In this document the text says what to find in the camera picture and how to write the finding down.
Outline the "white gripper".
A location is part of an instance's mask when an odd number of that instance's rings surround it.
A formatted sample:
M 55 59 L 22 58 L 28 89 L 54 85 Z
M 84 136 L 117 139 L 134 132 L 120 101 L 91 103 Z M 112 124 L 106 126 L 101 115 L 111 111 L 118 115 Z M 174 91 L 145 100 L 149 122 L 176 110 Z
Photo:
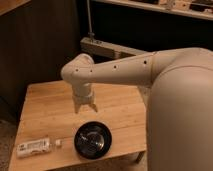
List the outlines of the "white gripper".
M 95 112 L 98 112 L 98 108 L 96 104 L 94 104 L 94 91 L 91 83 L 73 85 L 72 90 L 75 103 L 74 110 L 76 114 L 79 113 L 81 105 L 85 104 L 89 104 Z

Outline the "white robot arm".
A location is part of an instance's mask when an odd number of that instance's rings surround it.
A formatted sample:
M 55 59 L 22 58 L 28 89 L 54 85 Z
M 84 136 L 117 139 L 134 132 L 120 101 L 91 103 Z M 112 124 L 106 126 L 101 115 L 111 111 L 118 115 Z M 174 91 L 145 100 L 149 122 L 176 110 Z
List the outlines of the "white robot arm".
M 148 171 L 213 171 L 212 50 L 161 50 L 99 64 L 81 53 L 61 77 L 78 105 L 91 101 L 93 83 L 149 87 Z

